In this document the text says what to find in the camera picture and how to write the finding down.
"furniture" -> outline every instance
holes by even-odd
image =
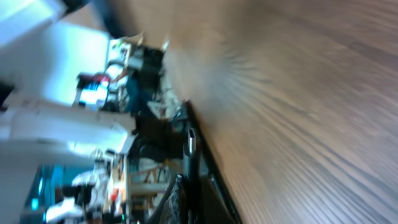
[[[396,5],[175,1],[167,75],[244,223],[398,220]]]

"wooden table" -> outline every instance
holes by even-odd
[[[176,0],[165,57],[244,223],[398,222],[398,2]]]

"light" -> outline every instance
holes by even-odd
[[[36,211],[39,207],[39,200],[37,198],[32,199],[32,210]]]
[[[39,195],[42,192],[43,189],[43,177],[40,179],[40,183],[39,183]]]

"desk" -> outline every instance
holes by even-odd
[[[397,12],[176,0],[168,75],[244,223],[396,223]]]

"wooden surface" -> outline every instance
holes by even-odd
[[[398,223],[396,0],[176,0],[170,33],[244,223]]]

